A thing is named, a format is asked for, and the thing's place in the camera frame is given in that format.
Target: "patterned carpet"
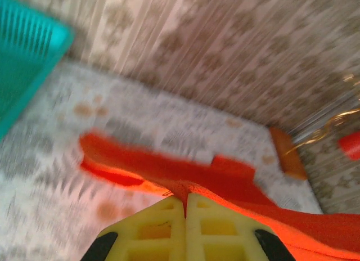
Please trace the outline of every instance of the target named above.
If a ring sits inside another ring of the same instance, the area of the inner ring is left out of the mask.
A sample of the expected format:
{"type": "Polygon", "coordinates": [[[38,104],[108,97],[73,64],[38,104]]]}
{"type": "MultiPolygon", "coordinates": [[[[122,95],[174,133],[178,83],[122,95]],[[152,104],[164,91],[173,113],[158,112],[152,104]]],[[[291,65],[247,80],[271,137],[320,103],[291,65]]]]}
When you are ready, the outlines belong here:
{"type": "Polygon", "coordinates": [[[92,128],[202,163],[245,161],[278,206],[321,213],[309,183],[281,172],[266,127],[64,61],[0,142],[0,261],[80,260],[100,230],[163,198],[79,170],[77,139],[92,128]]]}
{"type": "Polygon", "coordinates": [[[360,213],[360,160],[351,161],[338,140],[360,130],[358,115],[328,137],[300,149],[300,157],[324,213],[360,213]]]}

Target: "teal plastic basket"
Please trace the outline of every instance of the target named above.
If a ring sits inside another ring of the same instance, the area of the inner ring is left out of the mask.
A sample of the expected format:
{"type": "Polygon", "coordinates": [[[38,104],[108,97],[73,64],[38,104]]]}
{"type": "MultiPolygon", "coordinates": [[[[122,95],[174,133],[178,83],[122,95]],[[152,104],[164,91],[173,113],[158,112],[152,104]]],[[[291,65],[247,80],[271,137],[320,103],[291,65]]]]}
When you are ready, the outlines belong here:
{"type": "Polygon", "coordinates": [[[16,0],[0,0],[0,140],[74,40],[74,31],[16,0]]]}

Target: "orange stain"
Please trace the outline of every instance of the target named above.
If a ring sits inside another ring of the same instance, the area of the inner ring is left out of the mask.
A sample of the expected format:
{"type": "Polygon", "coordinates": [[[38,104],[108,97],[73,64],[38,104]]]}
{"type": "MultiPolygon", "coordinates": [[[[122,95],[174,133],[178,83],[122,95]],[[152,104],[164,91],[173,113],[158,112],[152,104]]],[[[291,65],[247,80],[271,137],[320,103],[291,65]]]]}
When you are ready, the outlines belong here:
{"type": "Polygon", "coordinates": [[[127,191],[125,194],[124,194],[124,198],[125,199],[131,199],[133,198],[134,196],[134,192],[133,191],[127,191]]]}
{"type": "Polygon", "coordinates": [[[120,211],[113,202],[104,201],[97,206],[96,215],[99,220],[108,222],[115,220],[120,215],[120,211]]]}
{"type": "Polygon", "coordinates": [[[135,214],[135,212],[136,212],[136,210],[135,210],[134,207],[132,207],[132,206],[126,206],[126,207],[124,207],[124,208],[121,209],[121,212],[120,212],[120,213],[121,213],[121,216],[122,216],[122,217],[126,218],[126,217],[129,217],[129,216],[135,214]]]}
{"type": "Polygon", "coordinates": [[[76,116],[82,117],[82,118],[88,118],[93,114],[93,109],[89,104],[85,102],[80,102],[74,107],[74,113],[76,116]]]}
{"type": "Polygon", "coordinates": [[[90,91],[90,88],[89,88],[89,87],[85,87],[85,88],[84,88],[84,94],[88,94],[89,91],[90,91]]]}
{"type": "Polygon", "coordinates": [[[155,138],[157,134],[158,134],[158,129],[157,129],[157,128],[154,128],[154,129],[151,131],[151,136],[155,138]]]}
{"type": "Polygon", "coordinates": [[[240,128],[242,126],[242,122],[237,121],[235,119],[227,119],[226,120],[226,124],[230,127],[230,128],[240,128]]]}
{"type": "Polygon", "coordinates": [[[57,116],[57,120],[60,121],[60,122],[63,122],[65,120],[65,114],[64,113],[60,113],[58,116],[57,116]]]}
{"type": "Polygon", "coordinates": [[[102,96],[101,95],[96,95],[95,97],[94,97],[94,103],[95,104],[100,104],[101,102],[102,102],[102,96]]]}
{"type": "Polygon", "coordinates": [[[265,165],[269,165],[269,164],[273,164],[275,162],[275,157],[263,155],[262,160],[265,165]]]}
{"type": "Polygon", "coordinates": [[[149,205],[150,205],[150,200],[149,200],[146,196],[143,196],[143,197],[141,198],[141,204],[142,204],[143,206],[149,206],[149,205]]]}
{"type": "Polygon", "coordinates": [[[106,107],[102,106],[102,107],[99,107],[98,109],[96,109],[96,114],[98,116],[105,116],[105,115],[107,115],[107,113],[108,113],[108,110],[106,107]]]}

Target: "black rubber tip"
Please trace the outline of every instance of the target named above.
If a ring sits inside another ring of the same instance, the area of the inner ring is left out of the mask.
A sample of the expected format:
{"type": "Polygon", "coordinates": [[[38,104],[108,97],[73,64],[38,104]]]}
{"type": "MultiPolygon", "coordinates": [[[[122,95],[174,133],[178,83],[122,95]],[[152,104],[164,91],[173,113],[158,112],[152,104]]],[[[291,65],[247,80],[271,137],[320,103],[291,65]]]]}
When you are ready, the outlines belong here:
{"type": "Polygon", "coordinates": [[[296,261],[277,236],[262,229],[254,233],[269,261],[296,261]]]}
{"type": "Polygon", "coordinates": [[[96,238],[81,261],[105,261],[117,237],[118,233],[109,232],[96,238]]]}

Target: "orange fabric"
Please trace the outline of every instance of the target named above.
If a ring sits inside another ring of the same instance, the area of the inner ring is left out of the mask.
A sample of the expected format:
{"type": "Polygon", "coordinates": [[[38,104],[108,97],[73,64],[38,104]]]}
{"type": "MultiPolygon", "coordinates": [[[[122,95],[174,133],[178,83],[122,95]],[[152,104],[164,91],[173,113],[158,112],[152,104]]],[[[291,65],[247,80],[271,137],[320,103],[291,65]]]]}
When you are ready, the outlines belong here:
{"type": "Polygon", "coordinates": [[[79,142],[85,155],[82,167],[89,172],[120,184],[117,178],[124,174],[150,181],[171,191],[184,206],[190,192],[202,194],[271,227],[298,261],[360,260],[360,215],[278,208],[253,184],[255,170],[245,164],[216,157],[211,166],[200,165],[121,146],[96,133],[79,142]]]}
{"type": "Polygon", "coordinates": [[[157,195],[167,195],[169,192],[168,189],[155,185],[143,178],[139,178],[138,176],[126,172],[123,169],[113,166],[105,168],[103,164],[98,164],[87,155],[84,156],[81,167],[101,180],[112,182],[128,190],[148,192],[157,195]]]}

